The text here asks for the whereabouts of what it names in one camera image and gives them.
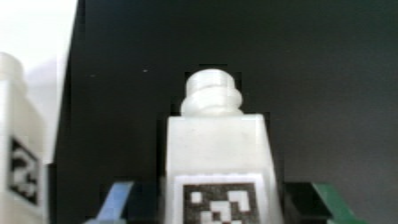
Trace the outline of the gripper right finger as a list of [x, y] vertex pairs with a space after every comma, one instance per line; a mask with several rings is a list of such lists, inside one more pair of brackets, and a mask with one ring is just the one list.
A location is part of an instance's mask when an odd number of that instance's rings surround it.
[[349, 207], [335, 186], [317, 182], [285, 183], [287, 224], [370, 224]]

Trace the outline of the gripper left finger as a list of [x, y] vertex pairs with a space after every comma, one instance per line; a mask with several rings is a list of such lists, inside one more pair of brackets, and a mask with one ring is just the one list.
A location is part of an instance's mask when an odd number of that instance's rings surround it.
[[134, 185], [136, 183], [132, 181], [112, 184], [98, 215], [82, 224], [128, 224], [123, 218], [123, 212]]

